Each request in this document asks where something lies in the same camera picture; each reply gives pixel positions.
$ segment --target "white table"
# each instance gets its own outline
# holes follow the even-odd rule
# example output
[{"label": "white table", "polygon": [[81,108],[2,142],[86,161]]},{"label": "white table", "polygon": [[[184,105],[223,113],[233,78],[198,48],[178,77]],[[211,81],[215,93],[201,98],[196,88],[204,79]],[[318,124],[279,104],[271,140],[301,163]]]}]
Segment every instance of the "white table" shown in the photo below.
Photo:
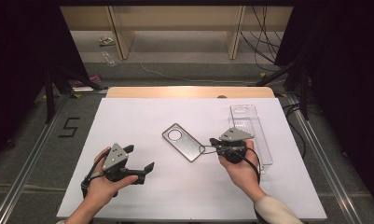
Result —
[{"label": "white table", "polygon": [[105,98],[65,193],[58,217],[69,217],[82,201],[80,182],[93,158],[117,142],[134,145],[127,167],[143,169],[155,162],[144,185],[119,192],[97,218],[134,221],[251,221],[253,204],[235,187],[216,154],[186,160],[162,138],[179,123],[204,145],[228,127],[231,105],[255,105],[273,159],[261,186],[285,202],[299,218],[326,218],[297,145],[275,98],[147,99]]}]

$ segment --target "transparent plastic case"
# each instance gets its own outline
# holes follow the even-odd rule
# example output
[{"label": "transparent plastic case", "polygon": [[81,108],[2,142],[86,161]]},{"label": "transparent plastic case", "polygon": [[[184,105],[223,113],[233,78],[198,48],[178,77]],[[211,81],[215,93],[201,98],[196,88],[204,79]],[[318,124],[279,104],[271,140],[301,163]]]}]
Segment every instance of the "transparent plastic case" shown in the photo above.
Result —
[{"label": "transparent plastic case", "polygon": [[256,154],[261,163],[262,174],[273,164],[271,154],[266,142],[265,134],[259,121],[254,105],[231,105],[229,113],[229,127],[250,133],[253,136]]}]

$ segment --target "dark floor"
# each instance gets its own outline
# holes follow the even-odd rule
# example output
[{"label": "dark floor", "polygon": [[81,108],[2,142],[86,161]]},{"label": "dark floor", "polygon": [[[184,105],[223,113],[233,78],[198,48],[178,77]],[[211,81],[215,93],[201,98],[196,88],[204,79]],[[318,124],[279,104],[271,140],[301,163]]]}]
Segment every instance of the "dark floor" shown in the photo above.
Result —
[{"label": "dark floor", "polygon": [[[139,63],[123,63],[117,67],[108,67],[103,63],[86,63],[90,75],[102,76],[102,86],[246,86],[251,82],[259,81],[260,77],[257,74],[262,71],[252,63],[145,63],[144,66],[167,77],[157,73],[147,73]],[[271,87],[276,93],[284,93],[282,82]],[[288,94],[285,97],[278,97],[283,106],[291,104],[289,96]],[[96,92],[83,93],[77,97],[63,95],[55,99],[57,105],[62,102],[62,99],[65,99],[65,103],[60,109],[58,108],[59,116],[51,128],[48,141],[45,142],[36,163],[33,164],[33,171],[26,181],[21,196],[11,207],[12,212],[7,223],[56,223],[57,209],[62,203],[62,197],[103,97],[104,94]],[[17,179],[32,149],[36,148],[35,144],[40,134],[47,127],[43,94],[36,98],[35,103],[37,107],[29,111],[20,128],[12,136],[15,147],[4,148],[0,152],[0,204]],[[72,130],[63,128],[69,118],[78,118],[69,120],[69,126],[77,127],[75,135],[60,137],[72,133]],[[361,219],[360,222],[355,223],[374,223],[374,199],[350,161],[340,154],[341,146],[318,105],[309,105],[309,118],[309,123],[342,186],[355,205],[357,215]],[[289,120],[297,127],[306,142],[304,161],[328,216],[327,220],[314,223],[348,223],[347,216],[340,208],[337,197],[312,151],[312,146],[303,134],[296,113],[290,115]],[[302,154],[303,141],[295,131],[293,134]],[[95,223],[117,222],[100,220]]]}]

